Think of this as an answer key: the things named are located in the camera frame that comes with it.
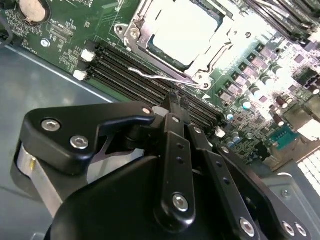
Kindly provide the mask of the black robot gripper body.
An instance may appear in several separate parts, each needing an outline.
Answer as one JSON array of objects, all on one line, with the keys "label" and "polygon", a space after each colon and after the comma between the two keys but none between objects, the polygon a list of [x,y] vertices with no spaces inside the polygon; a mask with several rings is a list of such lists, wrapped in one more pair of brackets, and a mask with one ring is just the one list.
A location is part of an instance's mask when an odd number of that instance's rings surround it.
[{"label": "black robot gripper body", "polygon": [[51,240],[232,240],[211,180],[193,174],[196,218],[171,233],[154,216],[158,160],[136,160],[74,192],[56,213]]}]

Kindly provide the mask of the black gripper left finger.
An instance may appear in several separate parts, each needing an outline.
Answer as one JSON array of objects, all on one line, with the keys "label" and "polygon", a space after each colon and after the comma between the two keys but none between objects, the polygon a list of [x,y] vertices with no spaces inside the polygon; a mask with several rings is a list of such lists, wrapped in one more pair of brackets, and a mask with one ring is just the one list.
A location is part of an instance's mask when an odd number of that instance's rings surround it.
[{"label": "black gripper left finger", "polygon": [[191,143],[181,97],[39,108],[22,122],[15,164],[53,216],[76,191],[135,161],[158,160],[153,213],[162,227],[196,219]]}]

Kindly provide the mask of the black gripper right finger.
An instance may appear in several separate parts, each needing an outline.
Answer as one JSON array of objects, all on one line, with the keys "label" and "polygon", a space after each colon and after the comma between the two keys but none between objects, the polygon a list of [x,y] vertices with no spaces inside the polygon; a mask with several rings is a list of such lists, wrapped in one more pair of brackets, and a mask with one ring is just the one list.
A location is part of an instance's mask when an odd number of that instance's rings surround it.
[{"label": "black gripper right finger", "polygon": [[191,152],[222,210],[221,229],[230,240],[311,240],[307,226],[228,147],[210,146],[191,123],[189,99],[181,98]]}]

